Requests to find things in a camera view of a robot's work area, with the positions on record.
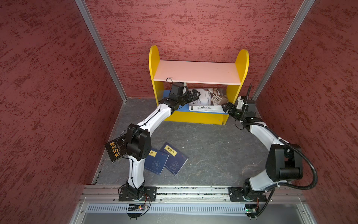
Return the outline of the heritage culture photo book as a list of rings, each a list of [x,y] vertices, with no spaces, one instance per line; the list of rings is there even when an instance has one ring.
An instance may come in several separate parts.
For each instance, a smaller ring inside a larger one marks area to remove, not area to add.
[[[229,102],[226,89],[196,89],[200,92],[199,105],[224,105]]]

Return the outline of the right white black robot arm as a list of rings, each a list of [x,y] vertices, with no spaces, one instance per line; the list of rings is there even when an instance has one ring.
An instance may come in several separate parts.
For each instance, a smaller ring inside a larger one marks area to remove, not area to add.
[[[257,199],[263,192],[273,189],[279,184],[288,183],[303,177],[303,160],[290,149],[266,123],[256,116],[255,101],[242,96],[238,105],[226,103],[223,111],[241,122],[243,127],[257,137],[269,150],[265,170],[245,180],[241,189],[246,201]]]

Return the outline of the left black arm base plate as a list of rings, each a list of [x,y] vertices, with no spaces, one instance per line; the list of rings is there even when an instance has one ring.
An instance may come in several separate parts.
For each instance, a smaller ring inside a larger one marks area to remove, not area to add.
[[[122,187],[119,191],[120,202],[153,202],[156,200],[157,187],[142,186],[134,189],[131,186]]]

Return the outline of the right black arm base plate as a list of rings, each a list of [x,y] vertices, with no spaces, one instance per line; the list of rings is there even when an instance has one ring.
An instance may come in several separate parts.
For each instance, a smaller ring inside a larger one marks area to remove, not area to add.
[[[266,202],[264,191],[254,191],[250,187],[228,187],[231,202]]]

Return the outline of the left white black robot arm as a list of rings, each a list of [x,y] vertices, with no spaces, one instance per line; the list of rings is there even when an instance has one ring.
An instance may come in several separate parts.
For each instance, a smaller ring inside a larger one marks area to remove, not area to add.
[[[138,201],[144,195],[145,159],[152,149],[151,135],[158,126],[181,106],[199,99],[201,93],[189,90],[184,83],[173,83],[168,97],[163,98],[156,110],[142,122],[130,124],[126,130],[124,146],[129,160],[129,178],[125,184],[129,196]]]

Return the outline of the white book with brown blocks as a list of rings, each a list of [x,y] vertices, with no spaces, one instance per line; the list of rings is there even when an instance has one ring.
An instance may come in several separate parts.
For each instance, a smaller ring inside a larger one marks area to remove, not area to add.
[[[204,113],[224,113],[221,105],[190,105],[189,110]]]

